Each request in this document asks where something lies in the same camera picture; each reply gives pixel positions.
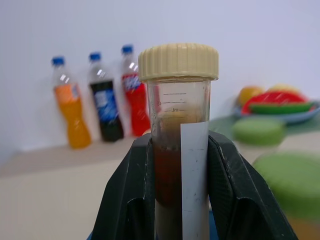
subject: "beige screw cap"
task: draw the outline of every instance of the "beige screw cap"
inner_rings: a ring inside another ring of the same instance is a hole
[[[197,43],[172,43],[148,48],[138,59],[139,79],[165,77],[219,78],[219,54],[211,46]]]

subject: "beige table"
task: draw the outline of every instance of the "beige table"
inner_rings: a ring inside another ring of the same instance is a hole
[[[85,240],[108,179],[133,138],[84,150],[42,149],[0,168],[0,240]],[[319,152],[320,133],[292,135],[279,149]],[[241,154],[253,162],[250,148]]]

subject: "brown liquid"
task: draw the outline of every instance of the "brown liquid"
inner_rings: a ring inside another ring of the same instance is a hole
[[[200,108],[164,111],[152,136],[155,168],[155,225],[159,240],[183,240],[181,124],[203,122]]]
[[[153,144],[156,218],[159,240],[182,240],[181,149]]]

